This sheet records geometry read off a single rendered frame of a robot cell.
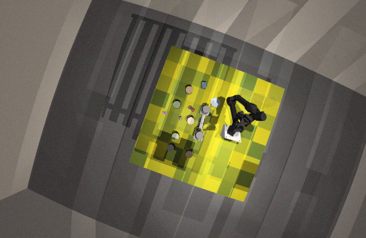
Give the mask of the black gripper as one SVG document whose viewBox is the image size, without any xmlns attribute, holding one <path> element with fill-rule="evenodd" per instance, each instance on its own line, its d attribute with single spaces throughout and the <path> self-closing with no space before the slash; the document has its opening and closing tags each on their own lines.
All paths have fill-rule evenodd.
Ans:
<svg viewBox="0 0 366 238">
<path fill-rule="evenodd" d="M 236 128 L 234 129 L 233 132 L 243 132 L 244 131 L 243 126 L 247 127 L 252 122 L 253 118 L 248 114 L 244 114 L 243 117 L 241 118 L 241 122 L 236 125 Z"/>
</svg>

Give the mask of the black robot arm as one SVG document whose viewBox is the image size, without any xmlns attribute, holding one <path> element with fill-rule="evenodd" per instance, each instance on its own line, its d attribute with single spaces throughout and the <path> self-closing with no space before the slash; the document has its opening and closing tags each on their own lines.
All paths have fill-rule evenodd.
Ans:
<svg viewBox="0 0 366 238">
<path fill-rule="evenodd" d="M 240 111 L 240 112 L 236 112 L 236 108 L 235 108 L 235 104 L 236 101 L 238 101 L 240 104 L 242 104 L 246 111 L 250 112 L 251 114 L 249 114 L 252 118 L 253 121 L 265 121 L 267 116 L 264 112 L 259 111 L 259 109 L 257 108 L 257 105 L 248 102 L 247 100 L 245 100 L 244 98 L 241 97 L 241 95 L 234 95 L 232 97 L 228 97 L 226 99 L 227 104 L 230 106 L 230 110 L 231 110 L 231 115 L 232 115 L 232 119 L 233 119 L 233 124 L 231 126 L 229 126 L 229 129 L 227 131 L 227 134 L 233 136 L 235 134 L 234 129 L 236 128 L 236 125 L 239 124 L 241 122 L 241 118 L 244 115 L 244 111 Z M 240 120 L 240 122 L 238 121 Z"/>
</svg>

